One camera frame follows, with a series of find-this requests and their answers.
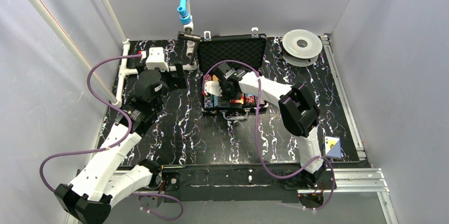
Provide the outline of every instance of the white bracket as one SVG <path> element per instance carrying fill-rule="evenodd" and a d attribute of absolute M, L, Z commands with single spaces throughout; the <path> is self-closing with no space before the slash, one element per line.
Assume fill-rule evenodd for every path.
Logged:
<path fill-rule="evenodd" d="M 204 84 L 204 91 L 206 93 L 210 93 L 212 95 L 220 96 L 221 97 L 221 88 L 220 83 L 217 81 L 207 81 Z"/>
<path fill-rule="evenodd" d="M 168 65 L 165 62 L 165 50 L 162 47 L 152 47 L 148 50 L 148 58 L 145 62 L 147 69 L 159 68 L 168 71 Z"/>

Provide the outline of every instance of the blue pipe fitting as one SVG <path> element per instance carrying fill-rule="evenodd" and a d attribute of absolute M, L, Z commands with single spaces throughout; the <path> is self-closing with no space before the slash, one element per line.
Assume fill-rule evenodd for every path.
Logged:
<path fill-rule="evenodd" d="M 178 13 L 179 20 L 182 24 L 189 24 L 192 21 L 191 16 L 187 11 L 187 0 L 179 0 Z"/>

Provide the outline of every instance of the gray wall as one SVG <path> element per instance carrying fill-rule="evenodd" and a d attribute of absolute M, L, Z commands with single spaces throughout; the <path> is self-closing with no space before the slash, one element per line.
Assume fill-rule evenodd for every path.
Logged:
<path fill-rule="evenodd" d="M 120 54 L 91 0 L 43 1 L 91 63 Z M 115 68 L 101 69 L 107 84 Z M 0 223 L 64 222 L 39 165 L 51 154 L 92 148 L 104 106 L 88 92 L 86 76 L 27 0 L 0 0 Z M 58 158 L 45 174 L 52 186 L 67 183 L 86 161 Z"/>
<path fill-rule="evenodd" d="M 351 0 L 333 34 L 369 160 L 400 223 L 448 223 L 449 0 Z"/>
<path fill-rule="evenodd" d="M 131 40 L 172 39 L 182 25 L 179 0 L 110 0 Z M 332 32 L 349 0 L 191 0 L 194 32 L 248 34 L 259 27 L 268 35 L 293 29 Z"/>

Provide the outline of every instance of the case lid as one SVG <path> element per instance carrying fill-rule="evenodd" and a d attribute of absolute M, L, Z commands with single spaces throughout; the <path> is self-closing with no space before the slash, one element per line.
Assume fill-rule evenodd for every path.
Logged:
<path fill-rule="evenodd" d="M 262 66 L 267 37 L 248 35 L 214 36 L 209 41 L 201 38 L 196 52 L 199 69 L 206 73 L 214 64 L 223 60 L 244 62 L 255 70 Z"/>

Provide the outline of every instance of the black marble tabletop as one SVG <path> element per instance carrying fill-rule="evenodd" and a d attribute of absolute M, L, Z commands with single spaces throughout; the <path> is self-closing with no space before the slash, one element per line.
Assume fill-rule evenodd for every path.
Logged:
<path fill-rule="evenodd" d="M 341 140 L 344 162 L 357 162 L 355 149 L 342 103 L 337 92 L 329 62 L 324 53 L 318 61 L 305 68 L 294 67 L 282 59 L 281 37 L 268 38 L 263 63 L 263 75 L 280 83 L 304 83 L 315 95 L 321 115 L 318 137 L 324 144 L 324 136 Z M 177 40 L 132 41 L 130 54 L 136 54 L 150 47 L 164 47 L 167 62 L 188 63 L 186 44 Z M 139 61 L 128 61 L 128 68 Z M 205 115 L 201 111 L 201 79 L 198 71 L 187 75 L 188 89 L 177 90 L 165 101 L 165 108 L 156 123 L 142 140 L 130 151 L 123 166 L 135 165 L 144 158 L 156 160 L 163 165 L 214 165 L 259 163 L 254 144 L 254 115 L 245 121 L 227 121 L 221 114 Z M 129 95 L 137 76 L 129 76 L 123 90 L 123 99 Z M 108 110 L 100 135 L 100 146 L 107 137 L 116 117 L 114 110 Z M 268 163 L 297 163 L 298 147 L 294 138 L 284 128 L 277 107 L 270 105 L 260 115 L 258 128 L 264 160 Z"/>

